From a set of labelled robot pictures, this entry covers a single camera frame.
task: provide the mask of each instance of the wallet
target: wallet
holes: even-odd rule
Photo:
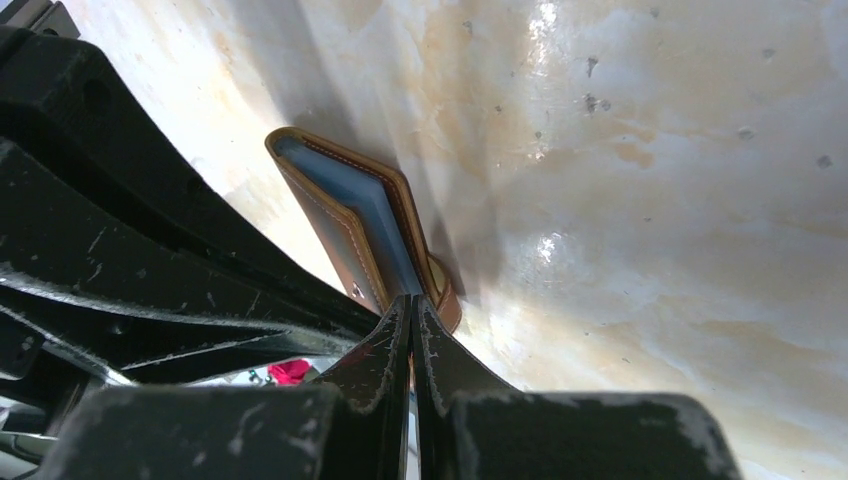
[[[456,330],[456,290],[427,249],[401,172],[295,127],[273,131],[265,145],[351,298],[382,315],[398,295],[425,294]]]

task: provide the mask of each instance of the red object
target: red object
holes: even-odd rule
[[[303,381],[312,365],[306,360],[292,360],[268,367],[268,374],[274,377],[278,385],[297,385]]]

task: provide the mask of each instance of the white paint scratch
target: white paint scratch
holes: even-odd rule
[[[245,314],[244,314],[244,317],[245,317],[245,318],[249,317],[249,316],[250,316],[250,312],[252,312],[252,311],[253,311],[253,309],[254,309],[254,308],[256,308],[256,302],[257,302],[257,300],[259,300],[259,293],[260,293],[260,292],[256,292],[256,296],[255,296],[255,297],[253,297],[253,303],[251,303],[251,304],[250,304],[250,308],[248,308],[248,309],[247,309],[247,313],[245,313]]]
[[[197,456],[194,457],[194,461],[191,464],[195,467],[199,467],[206,461],[206,452],[200,452]]]
[[[94,269],[94,274],[92,276],[88,277],[88,280],[86,280],[86,283],[94,280],[94,277],[100,275],[100,270],[102,270],[102,269],[103,269],[103,264],[98,263],[97,267],[95,267],[95,269]]]
[[[100,237],[103,236],[103,232],[106,231],[106,227],[103,227],[103,230],[100,230],[100,233],[97,234],[97,237],[94,238],[94,241],[91,242],[91,245],[88,246],[88,253],[91,253],[94,250],[94,247],[97,245],[97,242],[100,241]]]
[[[239,429],[238,432],[236,432],[236,436],[233,437],[233,439],[227,444],[227,450],[229,450],[230,453],[235,456],[241,455],[241,449],[244,447],[244,426],[252,415],[265,408],[266,405],[267,403],[262,402],[244,411],[244,414],[241,416],[241,420],[239,420]]]

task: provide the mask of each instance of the beige surface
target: beige surface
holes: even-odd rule
[[[65,3],[321,278],[285,124],[403,169],[511,382],[685,392],[748,478],[848,477],[848,1]]]

